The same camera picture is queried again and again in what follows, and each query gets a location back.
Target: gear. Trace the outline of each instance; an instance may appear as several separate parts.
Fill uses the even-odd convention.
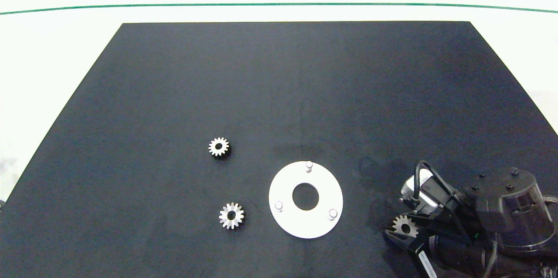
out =
[[[396,234],[404,234],[413,238],[416,238],[419,233],[419,229],[412,219],[403,215],[395,218],[393,229]]]
[[[220,213],[219,223],[222,223],[223,227],[227,226],[227,229],[238,227],[244,218],[244,211],[242,210],[242,206],[238,206],[238,203],[227,203],[227,206],[223,206],[223,210],[221,210]]]
[[[229,151],[229,141],[225,137],[218,137],[209,143],[209,152],[215,157],[221,157]]]

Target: white ring plate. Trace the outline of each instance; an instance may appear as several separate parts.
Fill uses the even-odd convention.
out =
[[[293,201],[293,190],[301,183],[309,183],[318,192],[317,205],[310,210],[299,209]],[[281,201],[279,212],[275,203]],[[335,227],[343,211],[343,193],[337,179],[325,167],[313,163],[306,172],[306,162],[297,161],[283,167],[269,187],[269,209],[275,221],[295,237],[313,239],[327,234]],[[329,219],[329,210],[337,210],[337,217]]]

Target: white background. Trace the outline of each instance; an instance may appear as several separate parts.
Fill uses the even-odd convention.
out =
[[[139,3],[456,3],[558,10],[558,0],[0,0],[0,12]],[[0,15],[0,199],[124,22],[469,20],[558,129],[558,14],[462,7],[128,7]]]

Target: screw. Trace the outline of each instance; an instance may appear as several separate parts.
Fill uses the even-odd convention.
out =
[[[329,218],[328,219],[333,220],[335,218],[337,218],[337,210],[332,208],[332,209],[329,210]]]
[[[312,171],[313,163],[311,161],[307,161],[306,163],[306,172],[309,173]]]
[[[283,202],[281,202],[280,200],[275,202],[275,209],[277,209],[277,212],[282,212],[283,211]]]

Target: label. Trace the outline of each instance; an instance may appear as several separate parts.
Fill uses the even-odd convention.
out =
[[[434,271],[434,268],[432,267],[432,264],[430,264],[430,260],[428,259],[428,256],[426,256],[426,253],[424,251],[420,251],[420,253],[418,254],[418,258],[420,259],[420,262],[424,266],[424,269],[426,270],[428,276],[430,278],[438,278],[436,272]]]

